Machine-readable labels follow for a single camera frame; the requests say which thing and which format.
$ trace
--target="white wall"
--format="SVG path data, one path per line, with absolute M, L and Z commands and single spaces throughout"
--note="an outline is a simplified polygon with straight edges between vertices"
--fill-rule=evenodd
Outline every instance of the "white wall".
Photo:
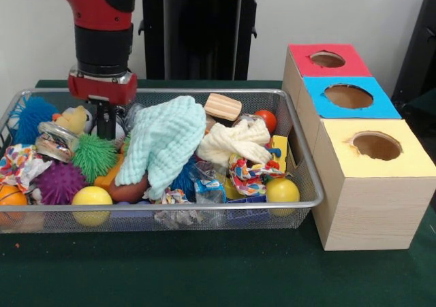
M 283 77 L 289 42 L 355 45 L 392 93 L 422 0 L 258 0 L 250 79 Z M 142 19 L 136 1 L 134 23 Z M 0 110 L 39 79 L 66 79 L 75 63 L 72 14 L 63 0 L 0 0 Z M 145 76 L 142 37 L 129 66 Z

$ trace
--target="metal wire basket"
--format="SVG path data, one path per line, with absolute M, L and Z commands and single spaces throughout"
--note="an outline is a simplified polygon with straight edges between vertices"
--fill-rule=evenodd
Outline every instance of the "metal wire basket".
M 324 198 L 296 111 L 288 94 L 275 89 L 139 89 L 136 102 L 145 106 L 163 103 L 179 95 L 191 95 L 205 104 L 210 93 L 220 93 L 243 103 L 244 113 L 270 110 L 277 117 L 276 135 L 287 136 L 291 151 L 287 172 L 300 190 L 297 203 L 183 204 L 130 206 L 0 206 L 1 233 L 64 233 L 98 231 L 159 231 L 211 229 L 296 229 Z M 41 89 L 17 94 L 0 120 L 1 156 L 12 142 L 9 113 L 24 96 L 43 97 L 60 111 L 83 105 L 67 89 Z M 94 112 L 92 105 L 86 108 Z M 273 209 L 291 209 L 271 212 Z M 84 224 L 100 223 L 98 226 Z

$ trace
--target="orange ball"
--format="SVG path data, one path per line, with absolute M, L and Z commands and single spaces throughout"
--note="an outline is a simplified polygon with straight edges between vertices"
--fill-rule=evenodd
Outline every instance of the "orange ball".
M 0 185 L 1 205 L 27 205 L 27 198 L 17 187 L 2 184 Z M 21 212 L 2 212 L 0 213 L 0 225 L 14 225 L 22 217 L 23 213 Z
M 260 110 L 257 111 L 254 115 L 260 116 L 265 120 L 266 127 L 268 128 L 269 133 L 273 133 L 275 130 L 275 127 L 277 126 L 277 119 L 275 118 L 275 115 L 267 110 Z

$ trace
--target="shape sorter box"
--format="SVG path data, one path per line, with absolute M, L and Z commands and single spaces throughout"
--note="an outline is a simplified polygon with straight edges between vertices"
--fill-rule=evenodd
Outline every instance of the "shape sorter box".
M 324 119 L 313 159 L 326 251 L 407 249 L 436 188 L 436 167 L 404 120 Z
M 282 89 L 294 106 L 304 83 L 303 77 L 371 77 L 359 54 L 349 44 L 289 45 Z
M 313 152 L 321 118 L 400 119 L 372 77 L 304 77 L 297 114 Z

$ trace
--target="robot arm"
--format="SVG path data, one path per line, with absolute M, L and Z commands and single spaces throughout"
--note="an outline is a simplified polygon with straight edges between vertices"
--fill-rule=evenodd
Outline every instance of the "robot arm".
M 134 0 L 67 1 L 74 14 L 78 62 L 69 73 L 69 90 L 97 104 L 98 134 L 111 139 L 115 135 L 113 105 L 129 103 L 137 88 L 137 77 L 127 68 Z

